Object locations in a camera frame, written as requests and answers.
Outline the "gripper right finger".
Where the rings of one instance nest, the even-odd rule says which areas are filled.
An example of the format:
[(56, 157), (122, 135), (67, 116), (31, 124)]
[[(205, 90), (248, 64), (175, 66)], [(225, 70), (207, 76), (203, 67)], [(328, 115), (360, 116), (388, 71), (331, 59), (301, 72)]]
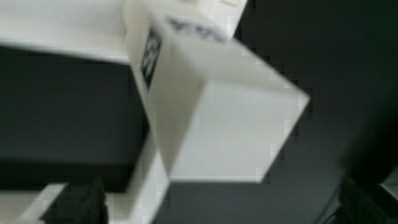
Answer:
[(337, 224), (398, 224), (398, 199), (381, 185), (345, 180)]

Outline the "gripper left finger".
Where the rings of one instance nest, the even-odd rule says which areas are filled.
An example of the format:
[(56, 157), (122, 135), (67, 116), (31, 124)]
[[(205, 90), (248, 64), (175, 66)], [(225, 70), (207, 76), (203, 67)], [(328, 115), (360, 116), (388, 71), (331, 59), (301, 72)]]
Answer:
[(17, 224), (109, 224), (102, 180), (51, 184), (17, 218)]

